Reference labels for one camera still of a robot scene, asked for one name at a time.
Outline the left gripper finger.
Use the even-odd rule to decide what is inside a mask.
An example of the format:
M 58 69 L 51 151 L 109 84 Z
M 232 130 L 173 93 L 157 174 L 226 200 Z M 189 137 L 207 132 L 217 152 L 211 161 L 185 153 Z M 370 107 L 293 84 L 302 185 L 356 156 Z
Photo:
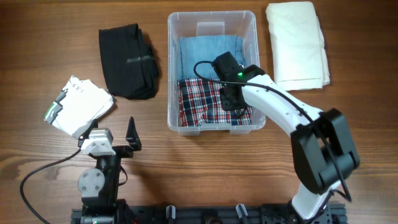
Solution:
M 129 124 L 126 132 L 126 141 L 133 151 L 140 151 L 142 149 L 141 140 L 139 139 L 134 118 L 132 116 L 129 118 Z
M 78 138 L 79 140 L 88 139 L 88 136 L 91 133 L 91 130 L 98 127 L 98 120 L 94 119 L 91 124 L 88 126 L 87 130 L 83 132 L 83 134 Z

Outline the white printed shirt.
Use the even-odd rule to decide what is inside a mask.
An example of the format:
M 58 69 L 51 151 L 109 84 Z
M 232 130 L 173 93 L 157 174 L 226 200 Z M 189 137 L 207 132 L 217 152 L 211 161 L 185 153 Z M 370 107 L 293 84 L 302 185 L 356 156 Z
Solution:
M 113 97 L 106 90 L 72 75 L 47 110 L 44 121 L 77 139 L 112 106 Z

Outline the red plaid shirt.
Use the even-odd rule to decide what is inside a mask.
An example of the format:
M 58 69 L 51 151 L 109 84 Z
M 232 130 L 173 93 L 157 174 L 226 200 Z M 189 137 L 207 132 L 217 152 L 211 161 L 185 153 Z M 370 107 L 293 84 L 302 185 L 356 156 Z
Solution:
M 250 125 L 252 109 L 225 111 L 221 105 L 221 84 L 200 78 L 177 82 L 180 122 L 183 127 L 227 123 L 232 126 Z

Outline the blue denim jeans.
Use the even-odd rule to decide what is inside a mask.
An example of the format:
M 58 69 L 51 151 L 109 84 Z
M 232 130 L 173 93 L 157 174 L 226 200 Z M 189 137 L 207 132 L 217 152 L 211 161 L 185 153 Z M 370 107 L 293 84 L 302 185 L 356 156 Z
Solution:
M 193 68 L 197 62 L 212 62 L 226 52 L 231 52 L 238 64 L 244 66 L 243 38 L 238 35 L 203 35 L 179 38 L 178 78 L 196 78 Z

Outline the black garment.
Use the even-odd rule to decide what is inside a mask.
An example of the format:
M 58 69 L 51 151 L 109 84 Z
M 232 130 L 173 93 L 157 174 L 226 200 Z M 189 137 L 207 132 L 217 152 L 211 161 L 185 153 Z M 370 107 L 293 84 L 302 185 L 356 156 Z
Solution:
M 99 49 L 110 94 L 130 100 L 155 97 L 159 69 L 152 46 L 137 24 L 100 30 Z

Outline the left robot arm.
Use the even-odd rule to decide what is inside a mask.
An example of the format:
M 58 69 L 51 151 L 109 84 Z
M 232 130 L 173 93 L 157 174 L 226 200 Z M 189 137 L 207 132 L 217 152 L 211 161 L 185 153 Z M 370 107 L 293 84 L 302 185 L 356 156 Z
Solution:
M 124 199 L 118 199 L 120 173 L 125 173 L 121 159 L 132 158 L 142 149 L 134 118 L 129 118 L 125 146 L 113 146 L 113 135 L 108 128 L 99 128 L 96 119 L 78 138 L 81 152 L 96 160 L 96 166 L 85 170 L 78 179 L 78 190 L 83 203 L 81 210 L 72 211 L 72 223 L 138 223 L 138 218 Z

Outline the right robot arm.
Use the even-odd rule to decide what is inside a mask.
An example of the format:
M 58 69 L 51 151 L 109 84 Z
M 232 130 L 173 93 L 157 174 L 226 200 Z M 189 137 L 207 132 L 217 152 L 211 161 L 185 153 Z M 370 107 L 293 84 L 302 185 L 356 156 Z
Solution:
M 323 214 L 330 197 L 351 200 L 345 180 L 359 167 L 348 123 L 333 108 L 326 112 L 305 104 L 278 87 L 257 65 L 238 65 L 230 52 L 211 62 L 218 76 L 222 107 L 252 106 L 273 120 L 290 138 L 294 169 L 300 180 L 290 201 L 289 220 L 310 223 Z

